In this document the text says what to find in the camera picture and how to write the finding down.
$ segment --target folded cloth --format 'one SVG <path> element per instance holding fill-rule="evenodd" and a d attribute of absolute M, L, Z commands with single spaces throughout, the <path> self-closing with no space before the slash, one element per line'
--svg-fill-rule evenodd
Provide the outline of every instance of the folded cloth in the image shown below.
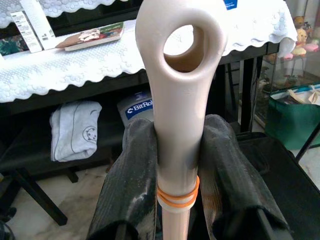
<path fill-rule="evenodd" d="M 50 117 L 51 160 L 87 159 L 97 150 L 97 122 L 102 107 L 94 101 L 63 104 Z"/>

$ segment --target black cloth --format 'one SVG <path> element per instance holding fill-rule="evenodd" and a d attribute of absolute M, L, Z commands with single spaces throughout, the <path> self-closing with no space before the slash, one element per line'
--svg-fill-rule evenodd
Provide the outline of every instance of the black cloth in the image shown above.
<path fill-rule="evenodd" d="M 153 123 L 132 121 L 124 132 L 123 152 L 105 178 L 89 240 L 114 239 L 119 223 L 127 224 L 132 239 L 155 239 L 157 154 Z M 205 119 L 199 177 L 212 239 L 222 239 L 230 216 L 248 209 L 263 209 L 288 227 L 263 179 L 240 151 L 232 128 L 218 115 Z"/>

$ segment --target marble floor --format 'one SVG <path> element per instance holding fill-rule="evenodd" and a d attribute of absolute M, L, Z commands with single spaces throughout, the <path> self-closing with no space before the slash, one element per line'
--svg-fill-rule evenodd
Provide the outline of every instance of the marble floor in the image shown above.
<path fill-rule="evenodd" d="M 71 183 L 64 176 L 56 176 L 37 183 L 68 217 L 64 226 L 56 222 L 21 189 L 12 207 L 16 215 L 7 224 L 16 240 L 85 240 L 94 215 L 98 197 L 106 177 L 106 166 L 100 166 L 76 174 L 79 181 Z"/>

